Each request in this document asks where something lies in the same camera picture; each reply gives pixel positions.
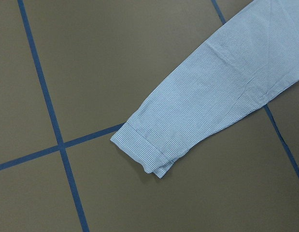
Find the shirt cuff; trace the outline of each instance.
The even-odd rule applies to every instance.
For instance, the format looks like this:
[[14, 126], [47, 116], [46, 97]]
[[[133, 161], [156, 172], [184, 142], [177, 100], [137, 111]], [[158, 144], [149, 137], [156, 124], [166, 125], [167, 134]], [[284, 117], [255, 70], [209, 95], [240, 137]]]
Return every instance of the shirt cuff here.
[[139, 135], [127, 122], [111, 137], [111, 141], [133, 160], [140, 163], [146, 173], [153, 172], [159, 178], [174, 163]]

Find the blue painted line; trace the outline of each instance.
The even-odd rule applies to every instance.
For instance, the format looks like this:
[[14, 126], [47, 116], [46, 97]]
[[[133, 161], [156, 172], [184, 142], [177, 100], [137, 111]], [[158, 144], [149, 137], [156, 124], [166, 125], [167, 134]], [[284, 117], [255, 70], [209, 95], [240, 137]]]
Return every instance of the blue painted line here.
[[61, 132], [60, 132], [59, 124], [58, 124], [58, 121], [57, 121], [57, 118], [56, 118], [56, 114], [55, 114], [55, 111], [54, 111], [54, 107], [53, 107], [53, 104], [52, 104], [52, 101], [51, 101], [51, 98], [50, 98], [50, 95], [49, 95], [49, 92], [48, 92], [48, 89], [47, 89], [47, 85], [46, 85], [46, 81], [45, 81], [44, 74], [43, 74], [43, 71], [42, 71], [42, 67], [41, 67], [41, 64], [40, 64], [38, 52], [37, 52], [37, 49], [36, 49], [36, 46], [35, 46], [35, 43], [34, 43], [34, 40], [33, 40], [33, 36], [32, 36], [31, 29], [30, 29], [29, 21], [28, 21], [28, 18], [27, 18], [25, 6], [24, 6], [24, 3], [23, 3], [22, 0], [17, 0], [17, 2], [18, 2], [18, 6], [19, 6], [19, 10], [20, 10], [22, 19], [23, 19], [23, 24], [24, 24], [24, 27], [25, 27], [28, 43], [29, 43], [29, 46], [30, 46], [30, 50], [31, 50], [31, 53], [32, 53], [32, 58], [33, 58], [33, 61], [34, 61], [34, 65], [35, 65], [35, 68], [36, 68], [36, 71], [37, 71], [37, 74], [38, 74], [38, 78], [39, 78], [39, 81], [40, 81], [40, 85], [41, 85], [41, 88], [42, 88], [42, 92], [43, 92], [43, 95], [44, 95], [47, 110], [48, 110], [48, 113], [49, 113], [49, 116], [50, 116], [50, 119], [51, 119], [51, 122], [52, 122], [52, 126], [53, 126], [53, 129], [54, 129], [54, 133], [55, 133], [55, 137], [56, 137], [56, 140], [57, 140], [58, 148], [59, 148], [59, 151], [60, 151], [60, 154], [61, 154], [61, 159], [62, 159], [64, 168], [65, 168], [65, 171], [66, 171], [67, 179], [68, 179], [68, 182], [69, 182], [69, 185], [70, 185], [70, 189], [71, 189], [71, 193], [72, 193], [72, 196], [73, 196], [76, 211], [77, 211], [77, 214], [78, 214], [78, 218], [80, 220], [83, 232], [88, 232], [89, 227], [88, 227], [87, 220], [86, 220], [86, 217], [85, 217], [85, 213], [84, 213], [84, 210], [83, 210], [83, 206], [82, 206], [82, 203], [81, 203], [78, 191], [77, 191], [77, 187], [76, 187], [75, 179], [74, 179], [74, 176], [73, 176], [73, 173], [72, 173], [72, 170], [71, 170], [71, 166], [70, 166], [70, 162], [69, 162], [69, 159], [68, 159], [67, 151], [64, 147], [64, 143], [63, 143], [62, 135], [61, 135]]
[[214, 8], [215, 8], [215, 10], [216, 10], [216, 12], [217, 12], [217, 14], [218, 14], [218, 16], [219, 16], [219, 18], [220, 18], [222, 24], [225, 24], [225, 23], [226, 23], [226, 20], [225, 20], [223, 14], [222, 14], [222, 12], [221, 12], [221, 10], [220, 10], [220, 8], [219, 8], [217, 2], [216, 2], [216, 0], [212, 0], [212, 4], [214, 5]]
[[29, 155], [26, 155], [26, 156], [23, 156], [23, 157], [20, 157], [20, 158], [17, 158], [17, 159], [14, 159], [14, 160], [11, 160], [11, 161], [8, 161], [8, 162], [5, 162], [5, 163], [2, 163], [2, 164], [0, 164], [0, 171], [3, 170], [3, 169], [6, 169], [6, 168], [13, 167], [15, 165], [30, 161], [30, 160], [34, 160], [36, 158], [51, 154], [55, 151], [59, 151], [58, 146], [53, 146], [53, 147], [44, 149], [42, 151], [34, 152], [32, 154], [29, 154]]
[[293, 169], [294, 169], [296, 175], [297, 175], [298, 178], [299, 178], [299, 167], [298, 167], [298, 164], [296, 163], [296, 161], [295, 161], [295, 159], [294, 159], [294, 156], [292, 155], [292, 152], [291, 152], [289, 146], [286, 144], [284, 138], [283, 138], [282, 135], [280, 134], [280, 131], [279, 131], [278, 127], [277, 127], [277, 124], [276, 124], [276, 122], [275, 122], [275, 120], [274, 120], [274, 117], [273, 117], [273, 115], [272, 115], [272, 113], [271, 113], [269, 107], [268, 107], [267, 105], [265, 105], [265, 106], [264, 106], [264, 109], [265, 109], [265, 111], [266, 111], [268, 117], [270, 118], [273, 127], [275, 128], [275, 131], [276, 131], [276, 133], [277, 133], [277, 135], [278, 135], [278, 137], [279, 137], [279, 139], [280, 139], [280, 142], [281, 142], [282, 145], [284, 146], [284, 149], [285, 149], [285, 151], [286, 151], [286, 153], [287, 153], [287, 155], [288, 155], [288, 157], [289, 157], [289, 160], [291, 161], [291, 164], [292, 164], [292, 166], [293, 166]]
[[101, 137], [103, 135], [106, 135], [106, 134], [109, 134], [109, 133], [112, 133], [114, 131], [119, 130], [123, 125], [124, 125], [124, 123], [121, 123], [121, 124], [118, 124], [116, 126], [109, 127], [107, 129], [100, 130], [100, 131], [94, 132], [94, 133], [89, 134], [89, 135], [85, 135], [85, 136], [77, 138], [77, 139], [73, 139], [71, 141], [65, 142], [64, 145], [65, 145], [65, 147], [70, 147], [70, 146], [74, 146], [74, 145], [86, 142], [86, 141], [91, 140], [91, 139]]

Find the shirt sleeve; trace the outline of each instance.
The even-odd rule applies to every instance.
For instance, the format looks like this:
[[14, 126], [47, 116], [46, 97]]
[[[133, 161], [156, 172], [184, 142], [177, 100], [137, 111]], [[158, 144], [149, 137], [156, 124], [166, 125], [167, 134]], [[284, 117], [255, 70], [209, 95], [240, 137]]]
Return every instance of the shirt sleeve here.
[[299, 0], [250, 3], [171, 72], [111, 141], [161, 178], [195, 144], [267, 104], [299, 80], [298, 8]]

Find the floor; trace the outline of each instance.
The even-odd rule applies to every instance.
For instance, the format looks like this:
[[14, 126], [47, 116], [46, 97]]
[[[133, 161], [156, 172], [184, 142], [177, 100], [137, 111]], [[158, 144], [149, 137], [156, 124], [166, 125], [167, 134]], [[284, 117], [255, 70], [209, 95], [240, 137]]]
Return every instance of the floor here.
[[249, 2], [0, 0], [0, 232], [299, 232], [299, 82], [162, 179], [110, 141]]

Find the sleeve hem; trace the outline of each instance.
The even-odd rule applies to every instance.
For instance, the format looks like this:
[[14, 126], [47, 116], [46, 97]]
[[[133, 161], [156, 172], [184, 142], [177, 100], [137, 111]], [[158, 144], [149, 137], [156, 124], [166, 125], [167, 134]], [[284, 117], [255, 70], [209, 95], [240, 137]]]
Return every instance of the sleeve hem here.
[[169, 163], [170, 161], [151, 143], [139, 135], [128, 123], [125, 123], [112, 137], [111, 141], [134, 161], [140, 163], [146, 173]]

